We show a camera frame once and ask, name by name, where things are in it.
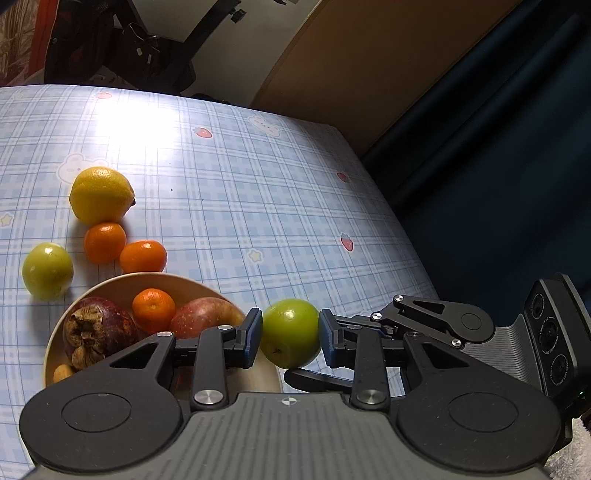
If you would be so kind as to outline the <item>dark blue curtain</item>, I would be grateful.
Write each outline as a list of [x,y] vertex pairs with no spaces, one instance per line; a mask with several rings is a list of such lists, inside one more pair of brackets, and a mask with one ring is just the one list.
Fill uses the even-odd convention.
[[363,154],[438,296],[499,325],[590,295],[590,5],[524,1]]

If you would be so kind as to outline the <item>purple mangosteen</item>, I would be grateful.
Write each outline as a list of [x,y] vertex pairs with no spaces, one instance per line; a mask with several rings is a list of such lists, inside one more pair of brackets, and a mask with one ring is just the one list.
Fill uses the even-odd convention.
[[62,322],[64,351],[83,370],[139,340],[131,316],[113,301],[91,296],[77,302]]

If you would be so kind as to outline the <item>red apple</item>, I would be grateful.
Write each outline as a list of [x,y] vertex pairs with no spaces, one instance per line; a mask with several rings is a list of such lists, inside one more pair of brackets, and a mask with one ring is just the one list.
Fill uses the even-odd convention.
[[211,327],[239,326],[245,314],[221,298],[202,297],[182,306],[172,318],[169,330],[178,339],[197,338]]

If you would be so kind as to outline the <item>small mandarin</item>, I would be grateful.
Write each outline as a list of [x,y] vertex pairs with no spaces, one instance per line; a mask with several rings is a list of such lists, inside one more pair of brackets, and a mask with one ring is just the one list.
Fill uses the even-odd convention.
[[146,334],[155,334],[169,329],[176,305],[165,291],[148,288],[134,297],[131,310],[137,327]]

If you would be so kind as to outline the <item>blue plaid tablecloth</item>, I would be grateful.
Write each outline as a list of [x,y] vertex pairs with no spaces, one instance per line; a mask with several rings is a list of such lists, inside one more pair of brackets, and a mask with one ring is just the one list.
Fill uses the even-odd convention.
[[[393,208],[341,133],[269,113],[106,87],[1,91],[1,475],[30,469],[18,420],[51,374],[45,350],[61,315],[120,273],[91,263],[69,194],[77,175],[124,175],[129,242],[154,240],[165,270],[242,309],[301,298],[367,314],[398,293],[436,291]],[[33,297],[22,266],[38,244],[63,247],[73,279]]]

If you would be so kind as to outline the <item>lemon with pointed tip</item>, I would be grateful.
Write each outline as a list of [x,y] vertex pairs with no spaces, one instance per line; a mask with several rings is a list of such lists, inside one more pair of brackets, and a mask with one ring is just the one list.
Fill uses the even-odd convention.
[[135,193],[124,175],[108,167],[95,166],[77,175],[69,203],[74,216],[85,225],[117,223],[135,205]]

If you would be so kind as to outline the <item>black exercise bike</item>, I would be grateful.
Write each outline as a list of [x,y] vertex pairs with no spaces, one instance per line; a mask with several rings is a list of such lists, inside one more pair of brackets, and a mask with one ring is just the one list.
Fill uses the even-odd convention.
[[303,18],[294,1],[59,1],[43,80],[247,103]]

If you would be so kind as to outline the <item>printed room backdrop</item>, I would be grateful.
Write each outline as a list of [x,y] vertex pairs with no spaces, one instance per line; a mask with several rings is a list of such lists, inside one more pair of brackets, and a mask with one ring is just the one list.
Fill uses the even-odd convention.
[[1,2],[1,86],[42,84],[57,0]]

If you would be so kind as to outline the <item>green apple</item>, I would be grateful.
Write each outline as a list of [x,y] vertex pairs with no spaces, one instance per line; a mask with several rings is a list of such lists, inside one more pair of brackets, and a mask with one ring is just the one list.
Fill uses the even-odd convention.
[[263,312],[259,348],[281,369],[306,366],[321,349],[318,310],[300,299],[284,299],[270,305]]
[[29,293],[42,301],[63,296],[73,279],[73,263],[60,245],[43,242],[27,255],[22,266],[22,278]]

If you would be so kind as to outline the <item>wooden wardrobe panel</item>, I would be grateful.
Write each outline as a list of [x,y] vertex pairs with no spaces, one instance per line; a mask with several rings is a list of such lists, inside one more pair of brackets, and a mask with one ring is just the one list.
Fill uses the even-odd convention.
[[515,6],[319,2],[250,106],[335,126],[362,151]]

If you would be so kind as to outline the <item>brown longan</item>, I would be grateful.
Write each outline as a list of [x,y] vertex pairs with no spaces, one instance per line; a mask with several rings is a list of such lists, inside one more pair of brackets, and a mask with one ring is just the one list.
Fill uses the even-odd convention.
[[74,370],[69,364],[60,364],[53,371],[52,380],[53,383],[58,383],[66,378],[71,377],[74,374]]

